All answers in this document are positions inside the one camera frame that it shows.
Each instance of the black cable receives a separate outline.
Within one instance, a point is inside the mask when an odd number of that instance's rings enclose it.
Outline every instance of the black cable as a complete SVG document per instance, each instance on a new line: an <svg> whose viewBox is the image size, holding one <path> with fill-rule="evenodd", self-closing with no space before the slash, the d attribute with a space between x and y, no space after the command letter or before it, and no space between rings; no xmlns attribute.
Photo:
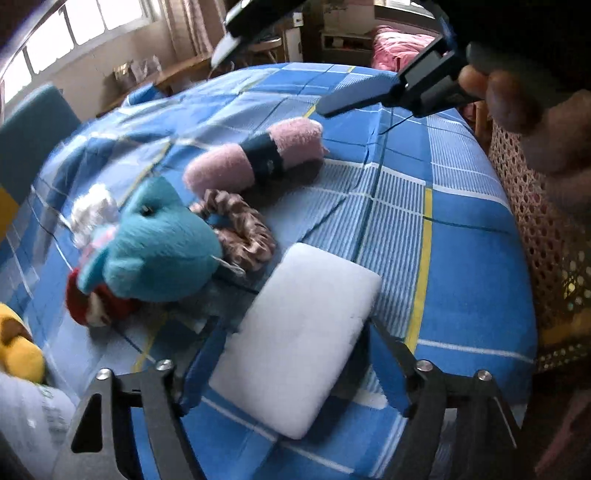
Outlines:
<svg viewBox="0 0 591 480"><path fill-rule="evenodd" d="M398 125L400 125L401 123L404 123L406 120L408 120L409 118L412 117L412 114L410 114L408 117L403 118L402 120L400 120L398 123L392 125L391 127L388 127L386 130L384 130L383 132L380 132L380 135L384 135L387 134L390 130L392 130L394 127L397 127Z"/></svg>

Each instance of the blue plush toy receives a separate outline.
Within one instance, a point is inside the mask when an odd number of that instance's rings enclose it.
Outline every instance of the blue plush toy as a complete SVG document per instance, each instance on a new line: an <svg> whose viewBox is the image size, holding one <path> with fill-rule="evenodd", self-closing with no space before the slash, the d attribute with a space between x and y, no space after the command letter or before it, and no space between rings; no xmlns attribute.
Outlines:
<svg viewBox="0 0 591 480"><path fill-rule="evenodd" d="M105 283L120 299L176 301L197 292L219 266L222 247L163 177L144 180L108 244L82 267L78 288Z"/></svg>

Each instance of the brown scrunchie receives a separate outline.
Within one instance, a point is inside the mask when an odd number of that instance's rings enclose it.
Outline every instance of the brown scrunchie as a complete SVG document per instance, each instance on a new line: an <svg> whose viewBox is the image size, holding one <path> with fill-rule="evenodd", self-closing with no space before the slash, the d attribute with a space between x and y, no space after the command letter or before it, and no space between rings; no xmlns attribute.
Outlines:
<svg viewBox="0 0 591 480"><path fill-rule="evenodd" d="M245 271L258 270L275 252L275 240L264 225L262 215L250 208L235 193L206 190L204 200L190 206L193 213L206 220L212 213L227 216L233 229L213 228L224 253L224 259Z"/></svg>

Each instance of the yellow plush toy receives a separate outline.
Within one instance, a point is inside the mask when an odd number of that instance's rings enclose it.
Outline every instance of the yellow plush toy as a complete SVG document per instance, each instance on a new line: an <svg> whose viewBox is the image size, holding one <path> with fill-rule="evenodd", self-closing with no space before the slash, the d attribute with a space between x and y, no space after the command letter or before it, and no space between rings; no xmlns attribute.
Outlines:
<svg viewBox="0 0 591 480"><path fill-rule="evenodd" d="M13 377L40 383L45 375L41 349L33 343L21 318L0 303L0 368Z"/></svg>

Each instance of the blue plaid bedsheet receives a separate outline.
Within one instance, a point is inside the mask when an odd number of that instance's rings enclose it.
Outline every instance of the blue plaid bedsheet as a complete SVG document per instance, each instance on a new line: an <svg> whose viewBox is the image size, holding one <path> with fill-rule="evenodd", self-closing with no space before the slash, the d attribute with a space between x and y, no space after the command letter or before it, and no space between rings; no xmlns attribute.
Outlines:
<svg viewBox="0 0 591 480"><path fill-rule="evenodd" d="M283 252L305 242L380 274L375 317L444 371L490 370L519 419L536 333L505 193L456 111L409 118L386 133L409 113L381 105L332 119L315 113L322 95L375 73L306 63L239 70L172 98L123 106L59 145L0 245L0 300L42 346L51 382L76 401L99 368L122 374L169 358L210 315L238 324ZM266 269L243 280L218 272L178 308L151 306L113 329L72 321L64 291L79 252L58 218L76 197L105 183L122 203L143 177L159 174L189 204L196 199L181 176L190 160L300 115L324 125L320 167L295 168L245 195L278 241ZM134 422L144 475L158 478L144 453L140 412ZM184 425L211 480L332 480L379 478L405 421L387 405L371 367L351 360L301 441L279 437L211 390ZM446 425L434 476L449 457L453 411Z"/></svg>

